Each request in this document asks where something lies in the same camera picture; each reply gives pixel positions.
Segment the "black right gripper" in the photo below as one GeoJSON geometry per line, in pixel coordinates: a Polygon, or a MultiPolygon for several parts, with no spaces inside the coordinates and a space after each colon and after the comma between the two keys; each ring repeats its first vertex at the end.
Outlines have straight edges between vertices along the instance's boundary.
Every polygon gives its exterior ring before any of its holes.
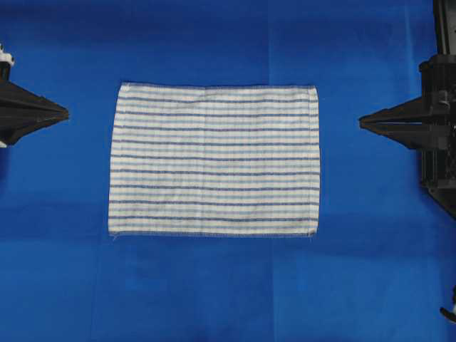
{"type": "Polygon", "coordinates": [[[423,184],[455,187],[455,56],[436,54],[420,64],[422,97],[359,118],[360,128],[422,153],[423,184]],[[436,138],[425,123],[432,125],[436,138]]]}

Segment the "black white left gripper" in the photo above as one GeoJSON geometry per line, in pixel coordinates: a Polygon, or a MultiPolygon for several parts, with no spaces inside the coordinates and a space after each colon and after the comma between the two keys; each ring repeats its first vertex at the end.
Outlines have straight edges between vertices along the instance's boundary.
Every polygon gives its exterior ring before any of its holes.
{"type": "Polygon", "coordinates": [[[60,113],[64,116],[43,118],[1,118],[1,146],[8,147],[16,144],[23,136],[42,128],[69,119],[68,110],[57,103],[9,82],[11,68],[14,66],[14,57],[5,52],[0,45],[0,77],[1,77],[1,109],[6,110],[43,110],[60,113]]]}

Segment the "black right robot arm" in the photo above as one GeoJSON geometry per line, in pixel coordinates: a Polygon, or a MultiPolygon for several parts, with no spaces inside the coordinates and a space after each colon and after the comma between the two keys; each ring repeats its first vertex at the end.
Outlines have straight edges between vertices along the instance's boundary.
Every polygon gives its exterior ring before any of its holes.
{"type": "Polygon", "coordinates": [[[455,2],[434,1],[437,54],[419,65],[422,95],[359,119],[377,135],[421,151],[421,185],[455,189],[455,2]]]}

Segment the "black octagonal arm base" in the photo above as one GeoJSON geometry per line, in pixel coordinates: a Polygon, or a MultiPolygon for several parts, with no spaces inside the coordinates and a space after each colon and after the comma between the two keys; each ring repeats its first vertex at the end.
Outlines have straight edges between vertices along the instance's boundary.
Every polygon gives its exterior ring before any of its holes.
{"type": "Polygon", "coordinates": [[[453,218],[456,218],[456,189],[429,187],[428,194],[453,218]]]}

